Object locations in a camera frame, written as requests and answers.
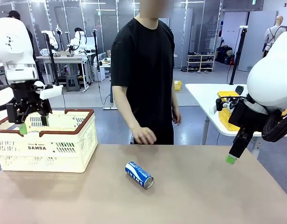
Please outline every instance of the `white door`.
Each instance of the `white door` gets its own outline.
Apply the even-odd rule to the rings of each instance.
[[[269,27],[274,26],[276,15],[277,11],[250,12],[238,70],[250,72],[252,67],[262,58],[264,35]]]

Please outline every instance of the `shoe rack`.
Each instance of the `shoe rack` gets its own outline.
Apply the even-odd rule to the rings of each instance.
[[[207,73],[208,71],[213,71],[214,69],[214,54],[194,54],[187,55],[187,71],[198,73],[204,71]]]

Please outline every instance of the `person's right hand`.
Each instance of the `person's right hand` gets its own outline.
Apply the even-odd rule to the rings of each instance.
[[[132,129],[133,138],[137,144],[153,145],[156,141],[156,136],[148,127],[137,126]]]

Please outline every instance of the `person's hand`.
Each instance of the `person's hand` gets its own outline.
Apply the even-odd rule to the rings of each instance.
[[[182,123],[182,117],[179,111],[179,107],[172,108],[172,120],[178,126]]]
[[[155,134],[148,127],[137,126],[131,130],[137,144],[153,145],[156,141]]]

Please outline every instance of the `stool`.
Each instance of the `stool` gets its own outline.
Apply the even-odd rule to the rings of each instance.
[[[80,91],[80,85],[77,75],[66,75],[66,89],[67,92]]]

